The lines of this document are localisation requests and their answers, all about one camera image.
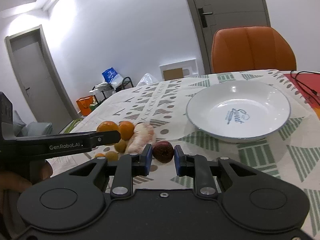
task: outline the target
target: gray door frame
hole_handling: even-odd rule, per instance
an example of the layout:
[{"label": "gray door frame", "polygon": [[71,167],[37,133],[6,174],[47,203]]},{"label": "gray door frame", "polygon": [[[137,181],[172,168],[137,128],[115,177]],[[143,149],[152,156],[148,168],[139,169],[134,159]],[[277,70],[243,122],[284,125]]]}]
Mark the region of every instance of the gray door frame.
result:
[{"label": "gray door frame", "polygon": [[196,29],[196,34],[198,37],[198,42],[199,42],[199,47],[200,47],[200,52],[201,52],[201,57],[203,61],[203,67],[204,67],[204,74],[208,75],[211,74],[211,63],[210,63],[210,57],[207,52],[207,45],[205,44],[204,41],[204,34],[202,32],[202,25],[200,22],[199,14],[196,8],[196,3],[194,0],[187,0],[189,10],[191,13],[191,17],[193,20],[193,24]]},{"label": "gray door frame", "polygon": [[52,56],[51,56],[51,53],[49,51],[49,47],[48,47],[48,44],[47,44],[47,41],[45,39],[45,36],[44,36],[44,32],[43,32],[43,28],[42,28],[42,25],[39,25],[37,27],[34,27],[34,28],[31,28],[31,29],[28,29],[26,31],[23,31],[23,32],[20,32],[20,33],[17,33],[15,35],[12,35],[12,36],[7,36],[5,38],[5,44],[7,46],[7,51],[8,51],[8,54],[9,54],[9,59],[11,61],[11,65],[12,65],[12,69],[13,69],[13,72],[17,78],[17,81],[18,81],[18,84],[20,86],[20,89],[23,93],[23,96],[24,98],[26,99],[27,103],[29,106],[31,106],[31,102],[30,102],[30,99],[28,97],[28,94],[26,92],[26,90],[24,89],[24,86],[23,86],[23,83],[22,83],[22,80],[20,78],[20,75],[19,75],[19,72],[17,71],[19,68],[18,68],[18,65],[17,65],[17,62],[14,58],[14,55],[13,55],[13,51],[12,51],[12,47],[11,47],[11,42],[12,41],[16,41],[16,40],[19,40],[21,38],[23,38],[24,36],[27,36],[27,35],[30,35],[30,34],[33,34],[33,33],[39,33],[40,34],[40,42],[41,42],[41,51],[42,51],[42,54],[43,54],[43,57],[44,57],[44,61],[45,61],[45,64],[48,68],[48,71],[49,71],[49,74],[51,76],[51,79],[53,81],[53,84],[65,106],[65,108],[67,109],[68,113],[70,114],[71,118],[72,119],[77,119],[79,118],[79,115],[76,111],[76,109],[74,108],[63,84],[62,84],[62,81],[60,79],[60,76],[57,72],[57,69],[54,65],[54,62],[53,62],[53,59],[52,59]]},{"label": "gray door frame", "polygon": [[[196,29],[196,35],[199,41],[199,47],[200,47],[200,52],[202,56],[203,66],[204,66],[204,73],[208,75],[212,73],[211,55],[208,55],[207,45],[205,44],[205,41],[204,41],[204,33],[202,31],[201,20],[196,7],[196,2],[195,0],[187,0],[187,2],[190,9],[191,17]],[[271,26],[266,0],[262,0],[262,3],[263,3],[263,7],[265,8],[267,26]]]}]

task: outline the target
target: black handle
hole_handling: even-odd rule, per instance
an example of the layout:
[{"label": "black handle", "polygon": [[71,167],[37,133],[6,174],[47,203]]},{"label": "black handle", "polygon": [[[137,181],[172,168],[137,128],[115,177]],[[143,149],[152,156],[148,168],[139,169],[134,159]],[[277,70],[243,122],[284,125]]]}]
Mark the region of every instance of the black handle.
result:
[{"label": "black handle", "polygon": [[208,27],[207,20],[206,20],[205,16],[206,16],[206,15],[212,15],[213,13],[212,13],[212,12],[210,12],[210,13],[205,13],[205,12],[203,11],[203,8],[198,8],[198,12],[199,12],[199,16],[200,16],[200,20],[201,20],[202,27],[203,27],[203,28]]},{"label": "black handle", "polygon": [[207,158],[201,155],[187,155],[186,158],[194,163],[193,181],[196,194],[202,198],[217,198],[218,191]]}]

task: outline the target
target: orange box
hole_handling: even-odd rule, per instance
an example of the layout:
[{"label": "orange box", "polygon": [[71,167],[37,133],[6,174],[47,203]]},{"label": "orange box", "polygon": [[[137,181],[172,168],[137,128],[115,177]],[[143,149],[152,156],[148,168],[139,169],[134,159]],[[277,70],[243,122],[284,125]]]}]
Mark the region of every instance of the orange box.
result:
[{"label": "orange box", "polygon": [[93,104],[93,96],[79,98],[77,100],[77,105],[83,116],[87,116],[91,113],[91,109],[90,109],[91,104]]}]

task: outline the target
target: small orange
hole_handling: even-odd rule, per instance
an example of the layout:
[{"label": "small orange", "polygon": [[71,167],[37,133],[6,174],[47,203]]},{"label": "small orange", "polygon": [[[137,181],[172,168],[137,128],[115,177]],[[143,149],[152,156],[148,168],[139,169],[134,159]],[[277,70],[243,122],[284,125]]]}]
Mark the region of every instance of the small orange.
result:
[{"label": "small orange", "polygon": [[122,121],[119,125],[122,140],[129,140],[133,135],[134,124],[129,121]]},{"label": "small orange", "polygon": [[97,127],[97,132],[108,132],[108,131],[118,131],[119,130],[119,126],[112,121],[104,121],[101,124],[99,124],[99,126]]},{"label": "small orange", "polygon": [[105,157],[105,155],[103,153],[97,153],[94,157],[95,158],[97,158],[97,157]]}]

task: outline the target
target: patterned tablecloth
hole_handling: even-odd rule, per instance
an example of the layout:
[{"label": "patterned tablecloth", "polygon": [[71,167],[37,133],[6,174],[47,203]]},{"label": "patterned tablecloth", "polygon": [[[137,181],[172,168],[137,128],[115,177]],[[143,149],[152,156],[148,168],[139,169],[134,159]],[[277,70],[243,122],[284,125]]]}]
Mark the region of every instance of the patterned tablecloth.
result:
[{"label": "patterned tablecloth", "polygon": [[[188,101],[200,90],[230,80],[264,82],[280,89],[289,99],[292,112],[279,131],[253,143],[231,144],[219,141],[194,127],[186,116]],[[297,88],[278,70],[257,70],[204,75],[164,81],[126,89],[108,98],[86,117],[73,132],[96,130],[103,122],[128,120],[149,122],[157,140],[180,144],[184,153],[197,153],[208,160],[228,156],[300,187],[310,200],[310,212],[303,230],[320,239],[320,121]],[[54,174],[91,159],[96,153],[113,150],[100,146],[92,152],[49,160]],[[174,161],[162,164],[152,160],[149,176],[135,177],[134,188],[190,188],[189,177],[178,177]]]}]

